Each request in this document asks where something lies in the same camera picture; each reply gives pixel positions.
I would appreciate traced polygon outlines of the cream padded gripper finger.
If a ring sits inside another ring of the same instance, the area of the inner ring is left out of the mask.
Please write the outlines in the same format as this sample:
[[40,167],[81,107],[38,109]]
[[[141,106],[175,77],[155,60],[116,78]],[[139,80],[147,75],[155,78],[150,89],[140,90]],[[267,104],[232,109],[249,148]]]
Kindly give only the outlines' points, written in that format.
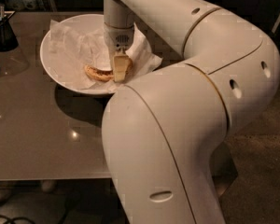
[[125,79],[127,71],[131,66],[131,59],[126,54],[124,49],[115,52],[113,57],[113,75],[116,82],[121,82]]

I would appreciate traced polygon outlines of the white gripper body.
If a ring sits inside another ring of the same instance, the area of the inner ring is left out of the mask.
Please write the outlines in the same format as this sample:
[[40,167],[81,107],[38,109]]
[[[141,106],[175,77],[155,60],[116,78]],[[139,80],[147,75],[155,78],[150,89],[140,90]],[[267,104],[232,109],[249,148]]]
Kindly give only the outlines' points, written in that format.
[[134,26],[129,28],[115,28],[104,24],[104,40],[110,55],[118,50],[127,50],[133,44]]

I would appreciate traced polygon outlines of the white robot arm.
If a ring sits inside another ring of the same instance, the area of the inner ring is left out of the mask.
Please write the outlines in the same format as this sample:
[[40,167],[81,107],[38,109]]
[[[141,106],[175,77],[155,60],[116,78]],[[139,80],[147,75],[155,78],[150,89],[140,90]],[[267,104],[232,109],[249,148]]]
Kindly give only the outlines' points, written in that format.
[[102,120],[106,163],[130,224],[225,224],[210,159],[275,96],[271,38],[203,0],[105,0],[105,26],[140,19],[179,62],[120,87]]

